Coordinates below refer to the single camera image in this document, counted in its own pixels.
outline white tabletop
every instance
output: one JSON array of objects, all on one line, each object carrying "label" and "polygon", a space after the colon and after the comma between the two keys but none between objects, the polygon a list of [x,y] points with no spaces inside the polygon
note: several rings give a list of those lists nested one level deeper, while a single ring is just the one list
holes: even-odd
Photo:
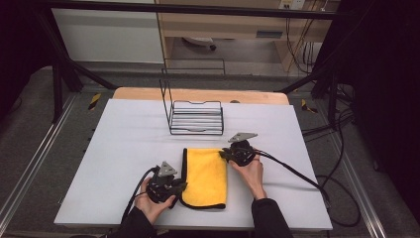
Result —
[{"label": "white tabletop", "polygon": [[[65,226],[118,225],[143,174],[167,161],[180,177],[183,148],[224,148],[238,132],[257,133],[253,147],[268,152],[316,180],[292,106],[222,103],[223,136],[170,135],[161,101],[111,99],[55,218]],[[291,229],[327,230],[332,224],[321,193],[281,165],[262,158],[263,184]],[[228,167],[225,209],[193,210],[180,202],[156,227],[167,229],[252,229],[253,198]]]}]

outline hand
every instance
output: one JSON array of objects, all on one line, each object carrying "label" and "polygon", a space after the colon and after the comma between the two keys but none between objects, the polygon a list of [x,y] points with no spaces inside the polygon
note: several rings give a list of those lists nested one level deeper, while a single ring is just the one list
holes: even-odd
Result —
[{"label": "hand", "polygon": [[229,161],[229,164],[241,175],[256,200],[266,198],[266,193],[263,189],[263,164],[260,162],[260,155],[256,155],[244,167],[238,166],[233,161]]},{"label": "hand", "polygon": [[146,193],[146,186],[150,179],[146,178],[142,182],[140,188],[141,195],[136,197],[135,204],[145,214],[151,225],[153,225],[158,220],[160,214],[172,205],[172,202],[175,200],[175,195],[170,196],[164,203],[154,203]]}]

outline white panel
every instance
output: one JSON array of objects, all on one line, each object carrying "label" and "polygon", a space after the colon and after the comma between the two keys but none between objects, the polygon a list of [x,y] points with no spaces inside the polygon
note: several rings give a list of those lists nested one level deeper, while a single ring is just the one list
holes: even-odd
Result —
[{"label": "white panel", "polygon": [[[113,2],[154,3],[152,0]],[[73,60],[163,63],[156,13],[52,11]]]}]

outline dish rack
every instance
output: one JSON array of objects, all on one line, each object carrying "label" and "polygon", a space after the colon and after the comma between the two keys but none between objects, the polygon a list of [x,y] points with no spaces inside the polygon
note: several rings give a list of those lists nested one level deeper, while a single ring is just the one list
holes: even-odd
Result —
[{"label": "dish rack", "polygon": [[223,135],[223,108],[220,101],[173,100],[169,80],[160,80],[159,83],[171,135]]}]

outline yellow cloth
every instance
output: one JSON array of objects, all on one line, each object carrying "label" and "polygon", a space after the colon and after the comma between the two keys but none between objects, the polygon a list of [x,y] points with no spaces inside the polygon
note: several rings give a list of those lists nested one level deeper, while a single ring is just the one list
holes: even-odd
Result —
[{"label": "yellow cloth", "polygon": [[184,149],[182,178],[187,187],[180,201],[193,209],[225,208],[227,197],[226,161],[220,149]]}]

